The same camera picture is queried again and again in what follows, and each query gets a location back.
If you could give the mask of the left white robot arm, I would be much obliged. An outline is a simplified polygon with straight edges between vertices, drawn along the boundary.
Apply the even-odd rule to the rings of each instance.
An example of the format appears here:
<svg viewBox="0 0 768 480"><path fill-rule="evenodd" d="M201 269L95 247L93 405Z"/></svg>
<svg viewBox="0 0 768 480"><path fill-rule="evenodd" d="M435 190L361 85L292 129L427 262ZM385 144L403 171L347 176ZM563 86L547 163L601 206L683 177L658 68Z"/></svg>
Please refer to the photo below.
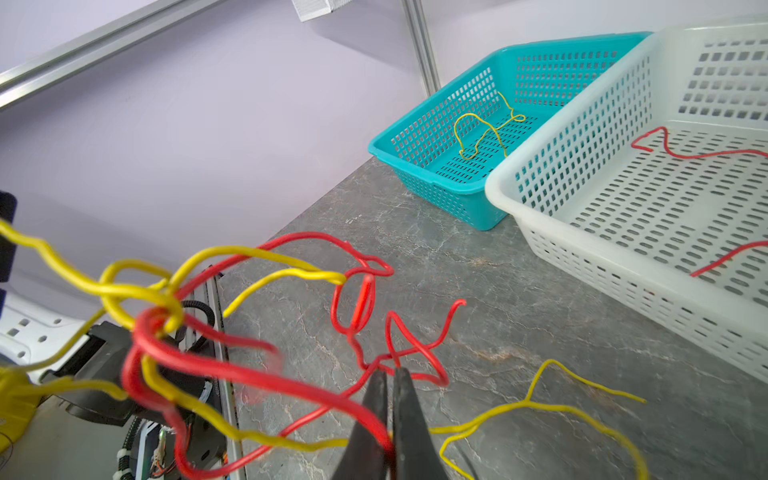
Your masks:
<svg viewBox="0 0 768 480"><path fill-rule="evenodd" d="M19 295L1 293L1 362L26 365L45 360L80 328L78 319L62 316ZM129 350L130 335L108 321L98 321L76 342L72 351L49 367L30 373L32 383L46 383L65 376L78 380L118 382L122 363ZM122 427L129 424L127 440L135 458L119 459L135 479L177 479L173 452L168 450L162 466L152 472L149 450L159 443L164 425L160 415L127 399L118 401L103 392L78 390L59 395L67 413L95 424ZM223 458L226 440L195 414L182 413L189 429L189 460L208 469Z"/></svg>

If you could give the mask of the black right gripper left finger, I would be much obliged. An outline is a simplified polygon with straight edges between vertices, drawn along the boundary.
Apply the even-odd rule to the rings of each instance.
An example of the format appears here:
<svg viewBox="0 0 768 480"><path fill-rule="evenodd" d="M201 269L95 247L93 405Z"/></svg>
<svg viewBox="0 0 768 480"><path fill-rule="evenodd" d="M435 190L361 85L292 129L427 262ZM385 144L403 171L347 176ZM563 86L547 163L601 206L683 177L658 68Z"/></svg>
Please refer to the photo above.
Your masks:
<svg viewBox="0 0 768 480"><path fill-rule="evenodd" d="M387 427L387 379L383 371L377 370L371 375L362 405ZM388 460L384 448L365 426L357 422L332 479L384 480L387 472Z"/></svg>

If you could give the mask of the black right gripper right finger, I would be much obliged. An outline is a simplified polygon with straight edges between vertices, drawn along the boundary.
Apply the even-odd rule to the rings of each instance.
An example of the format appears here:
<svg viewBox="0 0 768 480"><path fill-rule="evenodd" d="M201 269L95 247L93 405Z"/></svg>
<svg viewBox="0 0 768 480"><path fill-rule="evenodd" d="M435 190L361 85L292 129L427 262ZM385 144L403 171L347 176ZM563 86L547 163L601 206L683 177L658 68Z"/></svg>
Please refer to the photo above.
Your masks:
<svg viewBox="0 0 768 480"><path fill-rule="evenodd" d="M413 380L406 368L395 370L393 390L394 464L397 480L448 480L433 445Z"/></svg>

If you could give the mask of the white mesh wall box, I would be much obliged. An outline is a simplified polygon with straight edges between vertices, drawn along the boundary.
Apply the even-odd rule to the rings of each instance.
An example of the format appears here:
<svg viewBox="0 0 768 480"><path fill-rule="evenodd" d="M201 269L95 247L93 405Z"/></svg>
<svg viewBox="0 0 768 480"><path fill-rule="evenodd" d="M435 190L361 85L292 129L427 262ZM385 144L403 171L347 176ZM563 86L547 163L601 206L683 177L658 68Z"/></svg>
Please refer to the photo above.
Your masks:
<svg viewBox="0 0 768 480"><path fill-rule="evenodd" d="M352 0L292 0L294 9L301 22L307 22L329 15Z"/></svg>

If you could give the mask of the teal plastic basket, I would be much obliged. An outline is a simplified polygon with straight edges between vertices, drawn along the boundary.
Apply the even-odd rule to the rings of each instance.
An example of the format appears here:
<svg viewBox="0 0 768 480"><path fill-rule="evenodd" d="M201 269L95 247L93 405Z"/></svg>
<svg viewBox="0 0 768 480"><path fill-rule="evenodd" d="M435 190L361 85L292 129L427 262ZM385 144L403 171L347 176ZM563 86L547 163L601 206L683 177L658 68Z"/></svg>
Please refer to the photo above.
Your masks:
<svg viewBox="0 0 768 480"><path fill-rule="evenodd" d="M607 34L497 50L379 134L369 151L412 193L490 230L506 214L487 200L487 176L646 36Z"/></svg>

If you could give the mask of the white plastic basket middle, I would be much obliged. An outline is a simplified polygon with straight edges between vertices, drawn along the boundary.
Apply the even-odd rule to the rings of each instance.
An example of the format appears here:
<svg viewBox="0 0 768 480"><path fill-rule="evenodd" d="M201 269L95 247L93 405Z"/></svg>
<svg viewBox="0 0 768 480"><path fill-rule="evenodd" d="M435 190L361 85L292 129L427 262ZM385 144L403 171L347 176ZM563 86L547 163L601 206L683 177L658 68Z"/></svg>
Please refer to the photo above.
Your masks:
<svg viewBox="0 0 768 480"><path fill-rule="evenodd" d="M765 18L649 36L485 192L538 257L766 379Z"/></svg>

